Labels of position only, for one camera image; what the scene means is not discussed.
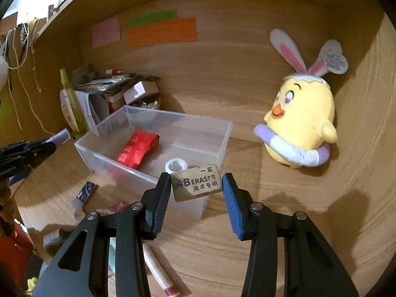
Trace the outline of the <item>tan tube white cap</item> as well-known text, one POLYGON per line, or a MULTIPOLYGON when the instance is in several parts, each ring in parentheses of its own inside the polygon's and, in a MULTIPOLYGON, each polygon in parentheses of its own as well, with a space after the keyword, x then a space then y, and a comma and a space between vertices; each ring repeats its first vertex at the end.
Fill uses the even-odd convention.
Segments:
POLYGON ((73 210, 75 223, 79 224, 86 217, 86 214, 83 211, 83 203, 76 198, 72 200, 71 207, 73 210))

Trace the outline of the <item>dark blue small packet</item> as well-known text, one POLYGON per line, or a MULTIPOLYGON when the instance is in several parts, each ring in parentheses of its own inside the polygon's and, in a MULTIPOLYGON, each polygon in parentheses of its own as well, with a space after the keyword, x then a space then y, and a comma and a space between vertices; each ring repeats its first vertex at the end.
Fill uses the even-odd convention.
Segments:
POLYGON ((90 197, 91 193, 97 188, 97 185, 92 182, 86 182, 83 188, 80 189, 78 194, 76 195, 76 199, 79 200, 82 204, 85 204, 90 197))

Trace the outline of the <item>white cream tube red cap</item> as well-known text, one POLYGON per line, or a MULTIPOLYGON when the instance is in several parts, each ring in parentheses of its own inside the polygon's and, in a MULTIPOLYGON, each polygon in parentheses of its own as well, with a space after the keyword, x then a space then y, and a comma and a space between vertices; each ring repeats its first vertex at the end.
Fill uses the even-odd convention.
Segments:
POLYGON ((148 245, 148 243, 146 242, 143 242, 142 247, 145 263, 151 274, 154 276, 154 279, 157 281, 158 285, 164 291, 164 293, 168 297, 181 296, 180 291, 178 291, 176 285, 173 284, 173 282, 167 276, 167 273, 164 271, 163 267, 157 260, 155 254, 150 248, 150 245, 148 245))

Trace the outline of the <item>beige 4B eraser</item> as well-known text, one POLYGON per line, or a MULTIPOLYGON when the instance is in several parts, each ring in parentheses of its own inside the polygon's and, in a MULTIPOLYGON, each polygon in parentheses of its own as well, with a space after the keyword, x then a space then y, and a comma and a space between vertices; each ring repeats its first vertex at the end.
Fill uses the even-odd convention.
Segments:
POLYGON ((223 190, 222 178, 215 164, 181 170, 171 175, 177 202, 206 197, 223 190))

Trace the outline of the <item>red foil packet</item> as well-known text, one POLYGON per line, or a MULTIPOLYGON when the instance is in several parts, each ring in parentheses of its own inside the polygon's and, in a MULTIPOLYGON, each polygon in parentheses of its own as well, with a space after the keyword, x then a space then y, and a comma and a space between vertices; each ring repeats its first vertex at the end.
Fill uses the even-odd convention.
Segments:
POLYGON ((146 154, 157 148, 160 136, 144 130, 136 130, 117 157, 117 162, 137 169, 146 154))

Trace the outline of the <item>white tape roll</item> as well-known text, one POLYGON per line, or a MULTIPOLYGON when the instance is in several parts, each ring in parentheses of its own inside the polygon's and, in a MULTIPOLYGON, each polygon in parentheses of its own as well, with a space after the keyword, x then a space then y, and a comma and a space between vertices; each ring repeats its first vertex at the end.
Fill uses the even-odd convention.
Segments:
POLYGON ((164 168, 167 173, 173 174, 181 170, 187 170, 189 167, 185 160, 181 158, 173 158, 165 164, 164 168))

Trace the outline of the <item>yellow spray bottle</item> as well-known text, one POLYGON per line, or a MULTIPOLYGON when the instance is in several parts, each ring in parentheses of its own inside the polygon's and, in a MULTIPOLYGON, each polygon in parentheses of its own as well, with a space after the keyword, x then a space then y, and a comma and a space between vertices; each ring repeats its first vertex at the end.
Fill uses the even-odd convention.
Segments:
POLYGON ((66 92, 66 97, 70 103, 71 111, 73 112, 73 117, 75 120, 75 131, 77 135, 83 135, 87 132, 88 127, 83 115, 80 103, 78 102, 78 98, 76 97, 76 93, 69 81, 66 68, 62 68, 60 70, 60 78, 62 86, 66 92))

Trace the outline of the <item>stack of papers and boxes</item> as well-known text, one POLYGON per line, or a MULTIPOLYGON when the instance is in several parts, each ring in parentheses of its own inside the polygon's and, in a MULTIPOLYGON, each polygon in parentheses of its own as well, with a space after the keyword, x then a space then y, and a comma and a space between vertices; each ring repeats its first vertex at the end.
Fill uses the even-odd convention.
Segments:
MULTIPOLYGON (((99 123, 127 105, 123 93, 133 87, 134 84, 146 80, 154 81, 157 84, 160 80, 157 76, 144 76, 127 72, 119 75, 107 74, 105 78, 97 78, 94 72, 89 71, 75 76, 74 79, 74 82, 70 81, 71 85, 80 103, 88 131, 93 133, 97 133, 99 123)), ((158 109, 160 107, 159 93, 137 100, 129 105, 144 109, 158 109)), ((76 133, 73 112, 63 86, 60 91, 60 105, 69 128, 76 133)))

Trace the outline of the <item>red white marker pen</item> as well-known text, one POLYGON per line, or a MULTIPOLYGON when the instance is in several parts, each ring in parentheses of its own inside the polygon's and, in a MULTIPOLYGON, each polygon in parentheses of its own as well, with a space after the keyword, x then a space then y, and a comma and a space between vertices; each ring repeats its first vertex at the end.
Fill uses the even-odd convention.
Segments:
POLYGON ((120 70, 117 70, 117 69, 108 69, 108 70, 105 71, 105 73, 108 74, 108 75, 119 75, 119 74, 123 74, 124 71, 120 71, 120 70))

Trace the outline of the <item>yellow chick plush toy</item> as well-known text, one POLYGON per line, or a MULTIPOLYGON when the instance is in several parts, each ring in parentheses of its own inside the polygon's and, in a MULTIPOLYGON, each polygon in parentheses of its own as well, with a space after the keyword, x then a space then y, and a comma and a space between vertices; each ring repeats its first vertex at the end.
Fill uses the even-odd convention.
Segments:
POLYGON ((306 67, 291 37, 281 29, 270 32, 274 49, 295 69, 283 79, 271 110, 254 135, 268 154, 280 164, 293 168, 317 167, 330 158, 330 144, 338 139, 336 114, 327 73, 344 74, 348 61, 337 40, 328 40, 316 61, 306 67))

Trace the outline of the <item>small white cardboard box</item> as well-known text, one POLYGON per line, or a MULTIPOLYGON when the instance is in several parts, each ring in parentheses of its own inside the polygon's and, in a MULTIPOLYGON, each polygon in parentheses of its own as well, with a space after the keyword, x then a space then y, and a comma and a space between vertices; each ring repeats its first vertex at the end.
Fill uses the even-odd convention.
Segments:
POLYGON ((140 81, 134 84, 133 87, 123 93, 125 103, 127 105, 141 100, 145 97, 156 95, 159 93, 157 84, 154 81, 140 81))

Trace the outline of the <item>pink sticky note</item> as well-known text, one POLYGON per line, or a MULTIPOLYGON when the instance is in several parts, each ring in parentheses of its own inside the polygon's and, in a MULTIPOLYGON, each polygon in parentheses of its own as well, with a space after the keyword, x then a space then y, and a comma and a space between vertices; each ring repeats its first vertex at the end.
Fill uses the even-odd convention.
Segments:
POLYGON ((92 47, 105 46, 121 39, 118 16, 109 18, 91 27, 92 47))

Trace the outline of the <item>green sticky note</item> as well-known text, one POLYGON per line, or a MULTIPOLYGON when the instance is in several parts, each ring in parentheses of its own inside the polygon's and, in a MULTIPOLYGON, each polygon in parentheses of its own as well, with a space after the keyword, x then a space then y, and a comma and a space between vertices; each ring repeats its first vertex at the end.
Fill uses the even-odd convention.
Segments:
POLYGON ((166 20, 174 20, 176 18, 177 18, 176 9, 160 10, 132 18, 131 20, 129 20, 129 26, 138 27, 138 26, 152 24, 156 22, 162 22, 166 20))

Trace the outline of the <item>orange sticky note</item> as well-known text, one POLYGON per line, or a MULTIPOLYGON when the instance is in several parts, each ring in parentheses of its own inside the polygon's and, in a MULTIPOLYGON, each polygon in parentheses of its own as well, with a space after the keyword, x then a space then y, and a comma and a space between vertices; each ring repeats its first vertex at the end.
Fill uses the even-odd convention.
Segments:
POLYGON ((197 41, 196 18, 164 20, 127 29, 127 43, 133 48, 197 41))

